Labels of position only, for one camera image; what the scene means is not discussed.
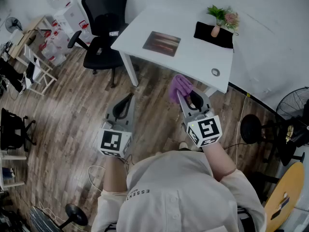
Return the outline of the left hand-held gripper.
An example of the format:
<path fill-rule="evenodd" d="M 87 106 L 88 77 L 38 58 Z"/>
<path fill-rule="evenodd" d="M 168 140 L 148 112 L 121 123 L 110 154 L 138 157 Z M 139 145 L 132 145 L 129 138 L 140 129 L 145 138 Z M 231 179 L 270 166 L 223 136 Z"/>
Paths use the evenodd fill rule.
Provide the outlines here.
<path fill-rule="evenodd" d="M 127 158 L 133 141 L 135 96 L 127 93 L 109 104 L 102 128 L 98 131 L 97 149 L 105 156 Z"/>

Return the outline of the purple cloth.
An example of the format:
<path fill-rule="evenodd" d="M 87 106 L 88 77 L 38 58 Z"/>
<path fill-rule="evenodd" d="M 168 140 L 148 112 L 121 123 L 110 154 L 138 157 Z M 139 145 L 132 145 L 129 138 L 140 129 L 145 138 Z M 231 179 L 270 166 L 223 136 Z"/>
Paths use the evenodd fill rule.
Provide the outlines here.
<path fill-rule="evenodd" d="M 193 84 L 182 74 L 177 74 L 173 77 L 169 86 L 169 98 L 179 104 L 179 98 L 177 91 L 181 93 L 183 97 L 187 97 L 193 90 Z"/>

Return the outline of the dark rectangular tray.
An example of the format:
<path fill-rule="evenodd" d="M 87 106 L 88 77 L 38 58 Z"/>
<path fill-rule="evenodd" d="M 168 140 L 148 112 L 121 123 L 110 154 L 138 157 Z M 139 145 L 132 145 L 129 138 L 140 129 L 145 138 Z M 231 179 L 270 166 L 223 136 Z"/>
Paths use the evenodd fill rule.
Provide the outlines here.
<path fill-rule="evenodd" d="M 142 48 L 174 57 L 180 41 L 178 37 L 152 31 Z"/>

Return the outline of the person's right forearm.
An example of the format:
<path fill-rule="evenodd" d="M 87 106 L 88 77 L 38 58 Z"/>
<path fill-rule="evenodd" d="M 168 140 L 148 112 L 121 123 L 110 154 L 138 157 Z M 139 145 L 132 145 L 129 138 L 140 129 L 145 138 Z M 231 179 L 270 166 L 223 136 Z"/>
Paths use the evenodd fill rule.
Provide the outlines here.
<path fill-rule="evenodd" d="M 202 150 L 209 162 L 213 176 L 218 182 L 236 170 L 235 163 L 220 143 L 203 146 Z"/>

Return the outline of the person's left forearm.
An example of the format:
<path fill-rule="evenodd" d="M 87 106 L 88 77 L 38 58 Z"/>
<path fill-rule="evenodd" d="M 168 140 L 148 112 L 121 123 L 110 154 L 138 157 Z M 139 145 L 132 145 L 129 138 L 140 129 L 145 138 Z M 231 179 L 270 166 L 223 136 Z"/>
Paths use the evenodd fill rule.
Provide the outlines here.
<path fill-rule="evenodd" d="M 106 157 L 103 190 L 107 192 L 127 191 L 125 166 L 120 158 Z"/>

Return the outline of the black cloth mat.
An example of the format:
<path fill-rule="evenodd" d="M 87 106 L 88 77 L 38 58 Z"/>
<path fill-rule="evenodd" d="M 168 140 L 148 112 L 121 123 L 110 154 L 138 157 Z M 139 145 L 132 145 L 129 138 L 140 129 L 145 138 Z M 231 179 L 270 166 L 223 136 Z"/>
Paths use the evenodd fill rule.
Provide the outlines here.
<path fill-rule="evenodd" d="M 225 29 L 220 29 L 218 35 L 216 37 L 212 37 L 211 32 L 213 28 L 214 26 L 204 24 L 202 22 L 197 22 L 194 38 L 209 42 L 223 48 L 233 49 L 233 33 Z"/>

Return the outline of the person's cream shirt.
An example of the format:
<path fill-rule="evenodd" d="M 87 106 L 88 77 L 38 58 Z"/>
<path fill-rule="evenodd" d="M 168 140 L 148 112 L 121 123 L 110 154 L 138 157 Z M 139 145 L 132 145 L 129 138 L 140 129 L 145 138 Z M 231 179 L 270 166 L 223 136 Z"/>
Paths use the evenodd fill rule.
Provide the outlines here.
<path fill-rule="evenodd" d="M 217 181 L 201 152 L 170 151 L 132 167 L 126 192 L 103 191 L 91 232 L 239 232 L 238 209 L 265 232 L 267 216 L 243 174 Z"/>

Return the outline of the green artificial plant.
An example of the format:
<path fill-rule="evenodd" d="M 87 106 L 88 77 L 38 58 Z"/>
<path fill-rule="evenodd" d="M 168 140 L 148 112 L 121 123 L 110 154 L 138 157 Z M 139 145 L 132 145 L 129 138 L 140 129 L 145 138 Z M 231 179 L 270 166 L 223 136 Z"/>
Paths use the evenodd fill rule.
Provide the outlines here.
<path fill-rule="evenodd" d="M 215 5 L 207 8 L 207 14 L 216 18 L 216 25 L 234 32 L 238 31 L 239 14 L 231 6 L 218 8 Z"/>

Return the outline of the white metal rack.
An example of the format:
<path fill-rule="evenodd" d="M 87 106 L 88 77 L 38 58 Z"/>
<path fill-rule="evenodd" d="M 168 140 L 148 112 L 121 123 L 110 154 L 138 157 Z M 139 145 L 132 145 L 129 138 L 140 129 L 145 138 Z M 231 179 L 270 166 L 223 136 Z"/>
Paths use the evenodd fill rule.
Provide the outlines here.
<path fill-rule="evenodd" d="M 57 80 L 51 74 L 53 68 L 40 59 L 26 44 L 24 45 L 23 55 L 28 63 L 20 57 L 16 57 L 16 59 L 25 67 L 30 67 L 29 71 L 26 71 L 28 73 L 28 76 L 25 77 L 26 89 L 44 96 L 47 89 Z"/>

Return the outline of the black fan with round base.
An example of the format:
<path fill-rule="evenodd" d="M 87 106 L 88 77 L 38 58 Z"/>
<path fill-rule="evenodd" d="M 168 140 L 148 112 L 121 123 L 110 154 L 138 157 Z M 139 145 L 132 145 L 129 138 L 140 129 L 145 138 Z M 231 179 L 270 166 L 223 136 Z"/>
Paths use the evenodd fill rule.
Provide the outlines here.
<path fill-rule="evenodd" d="M 74 204 L 67 204 L 65 211 L 68 219 L 62 224 L 57 225 L 56 219 L 51 218 L 42 209 L 33 206 L 30 210 L 30 219 L 37 232 L 63 232 L 63 228 L 70 223 L 75 223 L 79 226 L 86 226 L 88 219 L 85 213 Z"/>

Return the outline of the black swivel chair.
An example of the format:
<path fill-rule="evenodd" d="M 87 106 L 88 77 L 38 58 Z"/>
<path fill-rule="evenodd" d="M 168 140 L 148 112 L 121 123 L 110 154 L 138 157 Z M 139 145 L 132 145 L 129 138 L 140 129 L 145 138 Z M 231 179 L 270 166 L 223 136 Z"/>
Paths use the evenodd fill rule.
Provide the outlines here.
<path fill-rule="evenodd" d="M 26 147 L 26 141 L 29 141 L 32 145 L 37 145 L 33 142 L 27 131 L 30 129 L 32 124 L 36 121 L 32 120 L 27 126 L 25 121 L 28 119 L 27 116 L 23 118 L 17 116 L 16 114 L 10 113 L 8 110 L 1 109 L 1 122 L 0 122 L 0 149 L 1 150 L 11 150 L 19 149 L 21 146 L 24 147 L 24 151 L 28 152 Z"/>

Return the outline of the white water dispenser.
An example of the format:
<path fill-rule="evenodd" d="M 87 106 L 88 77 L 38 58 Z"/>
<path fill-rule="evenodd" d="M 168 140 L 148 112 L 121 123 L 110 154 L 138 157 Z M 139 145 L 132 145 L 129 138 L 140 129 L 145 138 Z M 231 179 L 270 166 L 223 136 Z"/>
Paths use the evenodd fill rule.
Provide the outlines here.
<path fill-rule="evenodd" d="M 75 32 L 81 30 L 80 23 L 86 21 L 79 5 L 72 1 L 68 3 L 65 8 L 58 10 L 53 18 L 69 38 L 71 38 Z"/>

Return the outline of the round wooden table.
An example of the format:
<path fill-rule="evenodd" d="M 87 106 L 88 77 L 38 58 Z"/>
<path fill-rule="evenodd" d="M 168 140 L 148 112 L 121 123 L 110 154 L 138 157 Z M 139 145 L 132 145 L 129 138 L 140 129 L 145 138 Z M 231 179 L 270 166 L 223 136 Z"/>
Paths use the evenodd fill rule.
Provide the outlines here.
<path fill-rule="evenodd" d="M 304 186 L 305 169 L 301 162 L 296 162 L 286 171 L 283 177 L 276 184 L 272 194 L 269 196 L 265 212 L 267 214 L 266 232 L 274 232 L 293 211 Z M 281 209 L 281 213 L 275 219 L 271 216 L 277 211 L 278 205 L 285 197 L 290 197 L 287 205 Z"/>

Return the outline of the small card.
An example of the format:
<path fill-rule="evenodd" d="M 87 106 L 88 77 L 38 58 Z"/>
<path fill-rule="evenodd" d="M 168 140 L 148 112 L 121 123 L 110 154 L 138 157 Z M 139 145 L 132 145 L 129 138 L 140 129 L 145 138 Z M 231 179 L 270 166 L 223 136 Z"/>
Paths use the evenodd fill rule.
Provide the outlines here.
<path fill-rule="evenodd" d="M 280 204 L 278 205 L 278 209 L 277 210 L 281 210 L 282 208 L 284 208 L 286 205 L 287 205 L 287 203 L 289 202 L 289 200 L 290 200 L 290 197 L 285 197 L 281 202 L 280 202 Z"/>

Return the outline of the small black fan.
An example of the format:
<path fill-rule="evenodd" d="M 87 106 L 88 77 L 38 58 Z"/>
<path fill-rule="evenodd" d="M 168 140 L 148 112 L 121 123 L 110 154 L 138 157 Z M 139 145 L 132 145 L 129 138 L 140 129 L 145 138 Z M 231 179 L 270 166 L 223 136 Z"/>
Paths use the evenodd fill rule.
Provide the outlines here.
<path fill-rule="evenodd" d="M 13 33 L 15 30 L 19 30 L 19 31 L 23 30 L 20 21 L 15 17 L 9 17 L 6 19 L 5 28 L 10 33 Z"/>

